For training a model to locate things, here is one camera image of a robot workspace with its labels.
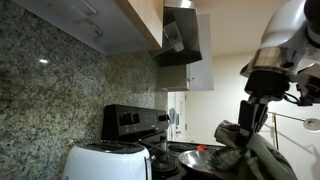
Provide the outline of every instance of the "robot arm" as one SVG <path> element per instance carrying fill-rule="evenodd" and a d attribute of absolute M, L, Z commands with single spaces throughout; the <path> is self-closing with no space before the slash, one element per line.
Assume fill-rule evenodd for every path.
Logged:
<path fill-rule="evenodd" d="M 238 145 L 245 146 L 251 134 L 260 131 L 267 119 L 268 103 L 281 101 L 289 82 L 299 84 L 304 100 L 320 102 L 320 66 L 294 73 L 307 47 L 320 47 L 318 12 L 319 0 L 291 0 L 271 18 L 255 57 L 240 73 L 248 77 L 245 91 L 250 97 L 241 102 Z"/>

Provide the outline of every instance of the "ceiling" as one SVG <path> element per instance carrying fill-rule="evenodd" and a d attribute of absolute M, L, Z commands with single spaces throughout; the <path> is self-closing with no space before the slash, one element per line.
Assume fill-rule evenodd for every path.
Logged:
<path fill-rule="evenodd" d="M 210 14 L 213 56 L 254 52 L 272 14 L 288 0 L 191 0 Z"/>

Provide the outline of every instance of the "white cabinet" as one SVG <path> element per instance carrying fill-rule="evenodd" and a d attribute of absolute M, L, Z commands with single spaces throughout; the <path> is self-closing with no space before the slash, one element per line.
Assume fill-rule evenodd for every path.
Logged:
<path fill-rule="evenodd" d="M 213 62 L 209 14 L 198 15 L 202 60 L 160 68 L 160 86 L 166 91 L 212 91 Z"/>
<path fill-rule="evenodd" d="M 162 46 L 163 0 L 13 0 L 105 55 Z"/>

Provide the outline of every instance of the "stove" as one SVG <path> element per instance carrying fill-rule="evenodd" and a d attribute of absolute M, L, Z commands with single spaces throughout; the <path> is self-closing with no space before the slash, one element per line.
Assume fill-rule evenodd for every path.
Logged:
<path fill-rule="evenodd" d="M 166 137 L 169 116 L 163 110 L 123 105 L 105 107 L 101 140 L 117 140 L 139 143 L 139 139 L 160 148 L 160 137 Z M 154 180 L 201 180 L 196 174 L 188 173 L 180 164 L 178 156 L 185 151 L 196 150 L 199 143 L 167 143 L 167 151 L 161 152 L 143 144 L 155 160 L 151 164 Z M 205 145 L 206 150 L 218 150 L 223 146 Z"/>

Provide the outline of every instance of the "stove control panel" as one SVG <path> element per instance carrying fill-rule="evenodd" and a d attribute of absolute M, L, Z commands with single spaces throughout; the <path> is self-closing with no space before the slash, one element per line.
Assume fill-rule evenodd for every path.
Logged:
<path fill-rule="evenodd" d="M 104 110 L 102 140 L 122 140 L 130 135 L 168 128 L 166 111 L 123 105 L 109 105 Z"/>

